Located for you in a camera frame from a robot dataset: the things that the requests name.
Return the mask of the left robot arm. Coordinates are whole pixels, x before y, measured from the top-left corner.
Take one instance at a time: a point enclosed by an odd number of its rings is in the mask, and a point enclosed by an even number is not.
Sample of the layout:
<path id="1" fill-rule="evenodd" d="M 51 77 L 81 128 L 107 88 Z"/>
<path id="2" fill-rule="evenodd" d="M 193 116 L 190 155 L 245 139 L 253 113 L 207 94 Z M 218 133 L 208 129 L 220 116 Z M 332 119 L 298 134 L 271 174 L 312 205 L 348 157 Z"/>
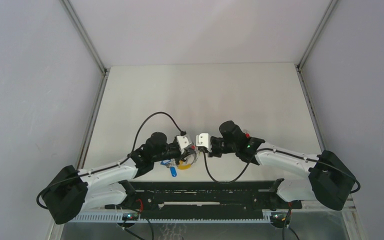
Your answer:
<path id="1" fill-rule="evenodd" d="M 65 166 L 39 192 L 36 203 L 48 210 L 57 225 L 65 224 L 80 213 L 106 205 L 133 207 L 137 196 L 129 181 L 154 169 L 157 162 L 181 161 L 195 154 L 188 135 L 177 135 L 168 142 L 162 132 L 154 132 L 144 144 L 126 158 L 95 168 Z"/>

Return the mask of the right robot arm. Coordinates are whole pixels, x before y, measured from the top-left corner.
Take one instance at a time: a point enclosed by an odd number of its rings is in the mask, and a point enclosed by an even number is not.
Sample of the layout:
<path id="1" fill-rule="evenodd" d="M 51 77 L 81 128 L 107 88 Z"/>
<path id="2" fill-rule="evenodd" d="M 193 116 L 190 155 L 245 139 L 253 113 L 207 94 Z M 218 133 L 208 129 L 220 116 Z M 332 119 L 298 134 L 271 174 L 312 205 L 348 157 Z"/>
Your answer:
<path id="1" fill-rule="evenodd" d="M 275 146 L 250 136 L 232 120 L 219 126 L 220 137 L 200 133 L 196 146 L 204 158 L 235 154 L 248 166 L 273 167 L 298 176 L 299 180 L 282 179 L 269 194 L 269 203 L 282 208 L 293 201 L 318 201 L 325 207 L 341 211 L 349 195 L 361 189 L 361 183 L 339 157 L 329 150 L 320 154 L 300 153 Z"/>

